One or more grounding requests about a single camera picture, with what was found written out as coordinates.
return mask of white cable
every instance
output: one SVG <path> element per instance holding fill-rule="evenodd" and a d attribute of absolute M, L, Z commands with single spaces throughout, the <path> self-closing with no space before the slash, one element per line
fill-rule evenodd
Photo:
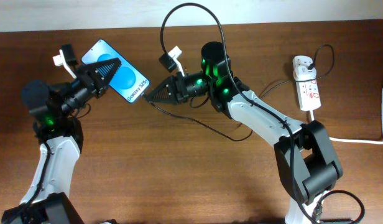
<path fill-rule="evenodd" d="M 381 126 L 382 126 L 382 135 L 383 135 L 383 88 L 382 88 L 381 98 L 382 98 L 382 101 L 381 101 Z M 312 121 L 315 119 L 312 110 L 310 111 L 310 119 Z M 338 142 L 348 142 L 348 143 L 383 144 L 383 139 L 381 141 L 371 141 L 371 140 L 359 140 L 359 139 L 338 139 L 338 138 L 330 137 L 330 140 L 338 141 Z"/>

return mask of white wall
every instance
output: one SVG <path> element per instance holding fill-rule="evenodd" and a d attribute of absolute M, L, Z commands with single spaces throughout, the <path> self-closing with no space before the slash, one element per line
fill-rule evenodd
<path fill-rule="evenodd" d="M 158 27 L 185 0 L 0 0 L 0 32 L 25 30 Z M 222 24 L 383 19 L 383 0 L 194 0 Z M 169 26 L 214 24 L 206 12 L 187 7 Z"/>

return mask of wooden table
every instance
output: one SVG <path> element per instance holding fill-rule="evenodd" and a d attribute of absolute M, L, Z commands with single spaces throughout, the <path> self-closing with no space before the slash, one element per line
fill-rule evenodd
<path fill-rule="evenodd" d="M 322 106 L 316 119 L 333 137 L 381 138 L 383 21 L 249 24 L 224 26 L 224 33 L 235 76 L 258 94 L 273 81 L 292 77 L 294 56 L 312 57 L 321 44 L 333 45 L 336 63 L 319 81 Z M 150 79 L 150 90 L 170 75 L 158 62 L 159 28 L 0 33 L 0 218 L 18 205 L 39 160 L 33 119 L 20 99 L 22 87 L 35 79 L 71 81 L 52 56 L 62 44 L 72 43 L 81 57 L 100 38 Z M 183 50 L 180 60 L 189 72 L 199 71 L 200 49 L 212 40 L 219 40 L 216 26 L 165 30 L 167 48 L 178 45 Z M 318 73 L 330 62 L 330 52 L 323 50 Z M 307 121 L 295 85 L 278 88 L 264 101 Z M 256 134 L 231 142 L 164 115 L 142 99 L 126 103 L 112 90 L 91 105 L 91 113 L 81 119 L 85 140 L 70 195 L 85 222 L 230 223 L 287 213 L 289 196 L 280 183 L 274 151 Z M 163 107 L 234 138 L 249 132 L 210 105 L 196 110 Z M 344 169 L 336 189 L 361 198 L 364 223 L 383 223 L 383 146 L 333 145 Z M 347 196 L 325 203 L 325 218 L 356 218 L 358 213 L 358 205 Z"/>

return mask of power plug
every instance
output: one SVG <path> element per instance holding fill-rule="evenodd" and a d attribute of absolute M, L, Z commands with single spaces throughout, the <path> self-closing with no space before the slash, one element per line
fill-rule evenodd
<path fill-rule="evenodd" d="M 296 81 L 311 80 L 316 78 L 316 69 L 308 69 L 313 60 L 307 56 L 296 56 L 292 60 L 293 77 Z M 321 106 L 318 94 L 317 81 L 297 82 L 299 108 L 303 111 L 313 111 Z"/>

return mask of white power strip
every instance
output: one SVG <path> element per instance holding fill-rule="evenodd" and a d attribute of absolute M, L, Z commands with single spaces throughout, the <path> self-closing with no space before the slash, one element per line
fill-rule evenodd
<path fill-rule="evenodd" d="M 313 61 L 310 57 L 302 55 L 296 56 L 292 60 L 294 79 L 296 81 L 304 81 L 316 78 L 316 69 L 308 69 L 309 65 L 312 63 Z M 321 106 L 320 96 L 318 94 L 317 81 L 313 80 L 310 82 L 297 82 L 297 91 L 300 109 L 303 111 L 309 111 L 310 119 L 312 121 L 315 120 L 313 110 Z M 381 92 L 381 98 L 381 128 L 383 135 L 383 88 Z M 383 138 L 380 141 L 372 141 L 359 139 L 338 139 L 330 137 L 330 140 L 348 143 L 383 144 Z"/>

